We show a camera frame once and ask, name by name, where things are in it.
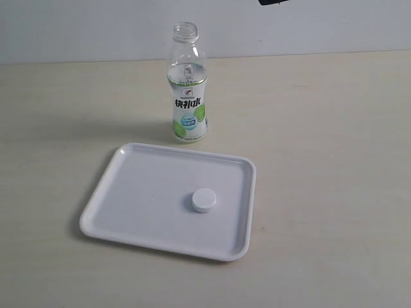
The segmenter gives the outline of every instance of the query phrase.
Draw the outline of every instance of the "logo on label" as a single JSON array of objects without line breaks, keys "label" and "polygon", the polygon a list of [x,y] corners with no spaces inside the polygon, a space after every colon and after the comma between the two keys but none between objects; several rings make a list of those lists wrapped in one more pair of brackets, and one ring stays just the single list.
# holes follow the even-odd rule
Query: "logo on label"
[{"label": "logo on label", "polygon": [[193,95],[193,88],[184,88],[181,90],[183,98],[190,98]]},{"label": "logo on label", "polygon": [[193,68],[191,64],[185,64],[184,65],[184,76],[191,77],[192,74],[193,74]]}]

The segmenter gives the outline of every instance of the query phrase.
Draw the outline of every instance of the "white wall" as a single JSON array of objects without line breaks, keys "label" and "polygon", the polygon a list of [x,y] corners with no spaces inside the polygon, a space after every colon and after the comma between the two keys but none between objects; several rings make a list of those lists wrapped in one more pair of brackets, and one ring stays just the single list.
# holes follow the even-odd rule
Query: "white wall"
[{"label": "white wall", "polygon": [[411,0],[0,0],[0,63],[165,58],[193,21],[207,54],[411,49]]}]

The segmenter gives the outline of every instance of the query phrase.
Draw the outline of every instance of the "black object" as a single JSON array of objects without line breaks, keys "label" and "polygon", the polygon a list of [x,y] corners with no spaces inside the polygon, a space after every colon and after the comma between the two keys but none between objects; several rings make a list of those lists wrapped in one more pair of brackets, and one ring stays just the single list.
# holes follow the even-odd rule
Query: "black object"
[{"label": "black object", "polygon": [[287,0],[258,0],[261,5],[270,5],[285,2]]}]

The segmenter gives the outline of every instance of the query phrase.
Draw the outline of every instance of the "clear plastic bottle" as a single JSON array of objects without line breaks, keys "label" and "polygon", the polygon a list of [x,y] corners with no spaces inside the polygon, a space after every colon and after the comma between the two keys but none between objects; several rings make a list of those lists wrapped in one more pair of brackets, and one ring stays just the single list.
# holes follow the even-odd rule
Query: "clear plastic bottle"
[{"label": "clear plastic bottle", "polygon": [[182,142],[199,141],[207,133],[207,72],[197,40],[197,27],[192,22],[174,25],[167,77],[173,91],[173,131]]}]

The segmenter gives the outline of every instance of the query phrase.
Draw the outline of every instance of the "rectangular tray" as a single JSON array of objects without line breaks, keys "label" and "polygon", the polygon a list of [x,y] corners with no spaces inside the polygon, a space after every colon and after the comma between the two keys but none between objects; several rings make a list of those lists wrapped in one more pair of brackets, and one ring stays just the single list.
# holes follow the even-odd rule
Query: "rectangular tray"
[{"label": "rectangular tray", "polygon": [[[234,261],[250,241],[256,168],[246,158],[130,143],[114,154],[80,218],[90,237]],[[208,213],[193,193],[212,189]]]}]

